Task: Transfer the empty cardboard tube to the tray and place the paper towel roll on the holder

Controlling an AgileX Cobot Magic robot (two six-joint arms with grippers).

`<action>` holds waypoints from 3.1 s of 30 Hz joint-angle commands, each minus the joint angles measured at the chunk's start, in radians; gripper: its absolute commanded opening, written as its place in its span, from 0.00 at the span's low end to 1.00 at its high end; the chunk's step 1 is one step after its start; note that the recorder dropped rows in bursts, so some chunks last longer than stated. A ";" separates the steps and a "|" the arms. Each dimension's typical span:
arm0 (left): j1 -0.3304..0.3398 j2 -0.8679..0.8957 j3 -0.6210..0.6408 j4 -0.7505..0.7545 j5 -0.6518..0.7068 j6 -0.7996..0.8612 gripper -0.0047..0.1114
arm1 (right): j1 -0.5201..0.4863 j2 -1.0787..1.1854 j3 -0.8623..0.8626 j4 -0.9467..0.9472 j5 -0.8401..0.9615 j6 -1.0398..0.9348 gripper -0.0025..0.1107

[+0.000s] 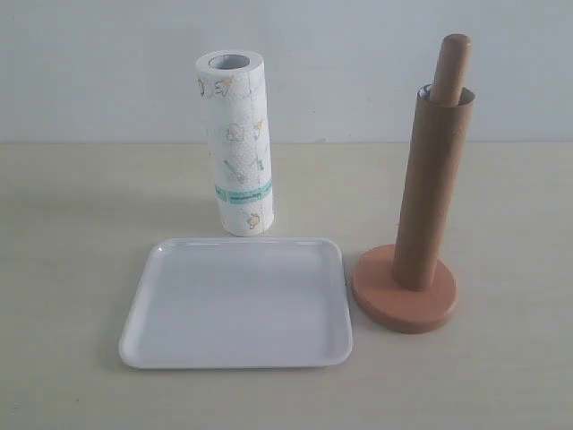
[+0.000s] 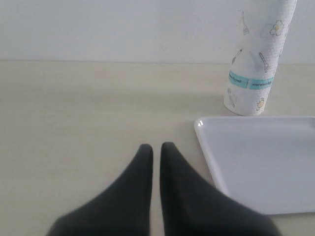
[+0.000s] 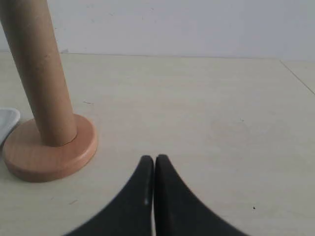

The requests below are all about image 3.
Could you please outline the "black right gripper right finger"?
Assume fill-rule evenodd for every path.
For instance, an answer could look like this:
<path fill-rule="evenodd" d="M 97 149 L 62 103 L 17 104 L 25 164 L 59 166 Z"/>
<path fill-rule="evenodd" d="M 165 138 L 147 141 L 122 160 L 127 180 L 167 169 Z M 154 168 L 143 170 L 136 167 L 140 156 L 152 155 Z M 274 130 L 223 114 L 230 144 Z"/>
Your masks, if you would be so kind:
<path fill-rule="evenodd" d="M 157 236 L 245 235 L 193 194 L 165 154 L 155 163 L 154 218 Z"/>

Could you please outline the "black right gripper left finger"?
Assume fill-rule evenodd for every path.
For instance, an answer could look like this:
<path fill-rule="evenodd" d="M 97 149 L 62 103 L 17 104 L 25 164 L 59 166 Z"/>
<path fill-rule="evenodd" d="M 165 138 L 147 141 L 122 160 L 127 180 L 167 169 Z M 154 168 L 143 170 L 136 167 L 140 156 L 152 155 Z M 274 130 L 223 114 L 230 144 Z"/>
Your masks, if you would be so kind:
<path fill-rule="evenodd" d="M 68 236 L 151 236 L 154 162 L 144 155 L 126 185 L 99 213 Z"/>

